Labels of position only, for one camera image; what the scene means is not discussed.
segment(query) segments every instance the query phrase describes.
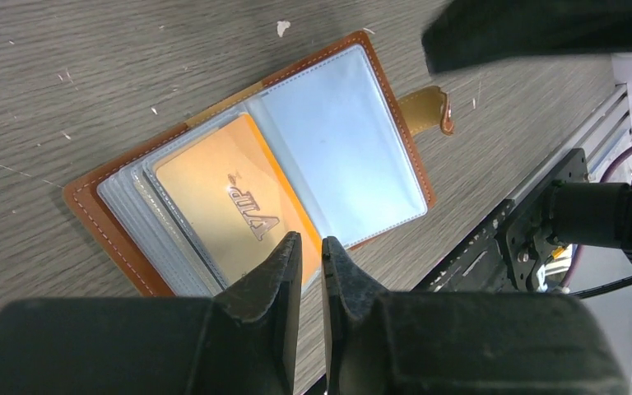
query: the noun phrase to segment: leather strap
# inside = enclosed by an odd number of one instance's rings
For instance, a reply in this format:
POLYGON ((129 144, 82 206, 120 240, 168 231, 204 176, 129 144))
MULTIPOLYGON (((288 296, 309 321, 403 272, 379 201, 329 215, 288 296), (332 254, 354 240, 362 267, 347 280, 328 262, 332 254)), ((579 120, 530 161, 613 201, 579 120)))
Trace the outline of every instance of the leather strap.
POLYGON ((411 135, 439 126, 442 133, 454 133, 454 121, 449 97, 439 86, 427 86, 398 100, 411 135))

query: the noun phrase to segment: gold card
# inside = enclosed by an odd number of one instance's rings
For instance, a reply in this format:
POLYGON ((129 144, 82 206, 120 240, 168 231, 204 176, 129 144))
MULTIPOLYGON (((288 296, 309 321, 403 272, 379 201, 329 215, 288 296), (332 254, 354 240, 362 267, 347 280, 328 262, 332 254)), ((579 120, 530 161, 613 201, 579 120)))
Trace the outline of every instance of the gold card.
POLYGON ((302 237, 302 284, 318 270, 318 232, 249 114, 160 160, 154 172, 229 284, 291 230, 302 237))

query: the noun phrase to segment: screw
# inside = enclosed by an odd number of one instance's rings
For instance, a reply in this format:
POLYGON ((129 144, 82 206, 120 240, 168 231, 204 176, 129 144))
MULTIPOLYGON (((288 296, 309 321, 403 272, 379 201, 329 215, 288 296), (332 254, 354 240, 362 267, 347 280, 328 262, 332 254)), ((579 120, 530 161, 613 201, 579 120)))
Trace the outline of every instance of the screw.
POLYGON ((517 260, 521 263, 529 262, 529 253, 527 251, 520 251, 517 260))

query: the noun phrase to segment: gray wooden surface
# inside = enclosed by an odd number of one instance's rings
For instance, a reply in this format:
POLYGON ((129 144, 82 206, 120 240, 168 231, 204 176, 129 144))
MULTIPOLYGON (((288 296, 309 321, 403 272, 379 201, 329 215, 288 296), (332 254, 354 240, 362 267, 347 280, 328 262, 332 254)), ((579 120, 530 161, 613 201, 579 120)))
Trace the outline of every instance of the gray wooden surface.
MULTIPOLYGON (((431 79, 420 34, 443 3, 0 0, 0 308, 35 295, 135 295, 61 186, 360 28, 375 33, 397 94, 433 81, 453 99, 457 134, 416 139, 438 205, 354 253, 384 285, 411 288, 613 89, 608 58, 431 79), (282 38, 277 21, 291 22, 282 38)), ((301 309, 298 390, 323 372, 320 303, 315 286, 301 309)))

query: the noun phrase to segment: leather wallet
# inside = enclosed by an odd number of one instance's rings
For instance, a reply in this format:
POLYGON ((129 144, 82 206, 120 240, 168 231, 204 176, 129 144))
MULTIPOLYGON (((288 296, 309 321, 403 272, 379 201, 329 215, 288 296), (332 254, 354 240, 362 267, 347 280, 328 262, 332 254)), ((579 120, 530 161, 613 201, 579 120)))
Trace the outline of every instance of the leather wallet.
POLYGON ((64 188, 68 206, 143 295, 215 295, 290 230, 304 288, 320 240, 348 248, 435 204, 412 135, 451 134, 447 96, 396 100, 367 34, 213 105, 64 188))

